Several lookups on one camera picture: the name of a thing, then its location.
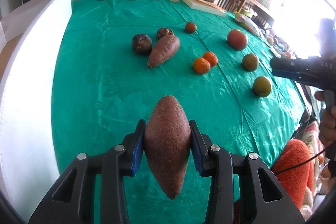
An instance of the green tablecloth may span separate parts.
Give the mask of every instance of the green tablecloth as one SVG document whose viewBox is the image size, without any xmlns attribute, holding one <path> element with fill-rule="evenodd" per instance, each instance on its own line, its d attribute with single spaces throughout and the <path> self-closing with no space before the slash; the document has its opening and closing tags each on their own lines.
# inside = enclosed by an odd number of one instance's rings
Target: green tablecloth
<svg viewBox="0 0 336 224">
<path fill-rule="evenodd" d="M 121 143 L 139 119 L 149 119 L 164 95 L 175 96 L 188 119 L 196 120 L 214 144 L 241 155 L 254 151 L 268 166 L 278 158 L 302 115 L 303 102 L 293 82 L 271 75 L 272 55 L 258 37 L 244 31 L 249 44 L 241 52 L 227 44 L 231 29 L 243 30 L 231 15 L 222 18 L 169 0 L 76 0 L 72 9 L 52 96 L 60 172 L 80 152 L 95 155 Z M 197 24 L 196 33 L 184 32 L 188 21 Z M 131 39 L 146 33 L 156 42 L 161 27 L 175 32 L 180 50 L 160 67 L 147 69 L 147 57 L 132 51 Z M 219 65 L 198 75 L 192 64 L 206 51 L 218 56 Z M 246 72 L 241 61 L 251 52 L 259 56 L 260 65 Z M 272 79 L 267 98 L 258 98 L 251 90 L 259 75 Z M 234 182 L 237 199 L 237 177 Z M 137 175 L 125 178 L 130 222 L 202 223 L 209 189 L 210 178 L 199 177 L 191 157 L 181 194 L 169 200 L 143 156 Z"/>
</svg>

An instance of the red fuzzy cloth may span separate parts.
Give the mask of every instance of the red fuzzy cloth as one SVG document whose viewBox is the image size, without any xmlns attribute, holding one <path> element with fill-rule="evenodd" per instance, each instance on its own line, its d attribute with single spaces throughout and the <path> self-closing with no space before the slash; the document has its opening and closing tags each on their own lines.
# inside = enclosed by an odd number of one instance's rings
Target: red fuzzy cloth
<svg viewBox="0 0 336 224">
<path fill-rule="evenodd" d="M 310 159 L 308 147 L 300 140 L 290 140 L 285 146 L 278 160 L 271 168 L 277 173 L 288 167 L 300 164 Z M 278 180 L 294 201 L 297 208 L 301 208 L 305 196 L 306 186 L 314 192 L 313 167 L 311 162 L 277 175 Z"/>
</svg>

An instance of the purple sweet potato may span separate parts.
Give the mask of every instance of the purple sweet potato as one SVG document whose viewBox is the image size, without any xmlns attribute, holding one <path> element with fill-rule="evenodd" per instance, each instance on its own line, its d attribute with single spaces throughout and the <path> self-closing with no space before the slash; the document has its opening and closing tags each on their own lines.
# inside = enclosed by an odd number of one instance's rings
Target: purple sweet potato
<svg viewBox="0 0 336 224">
<path fill-rule="evenodd" d="M 149 55 L 147 68 L 154 68 L 171 58 L 180 48 L 180 40 L 174 35 L 160 38 Z"/>
<path fill-rule="evenodd" d="M 143 146 L 150 170 L 170 199 L 181 192 L 190 142 L 190 126 L 183 108 L 174 96 L 162 97 L 146 126 Z"/>
</svg>

